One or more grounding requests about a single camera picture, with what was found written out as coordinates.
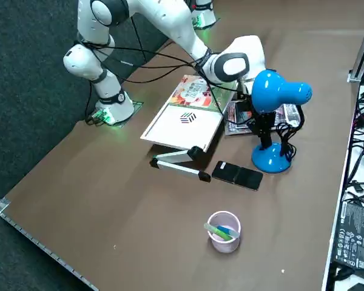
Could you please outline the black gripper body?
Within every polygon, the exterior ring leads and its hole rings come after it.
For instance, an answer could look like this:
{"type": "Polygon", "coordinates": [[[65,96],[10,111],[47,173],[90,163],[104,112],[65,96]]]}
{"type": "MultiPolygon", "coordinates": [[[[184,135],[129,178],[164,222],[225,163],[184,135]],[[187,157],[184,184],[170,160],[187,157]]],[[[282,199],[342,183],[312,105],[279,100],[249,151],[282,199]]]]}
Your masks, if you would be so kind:
{"type": "Polygon", "coordinates": [[[239,100],[237,102],[237,121],[253,121],[253,107],[250,100],[239,100]]]}

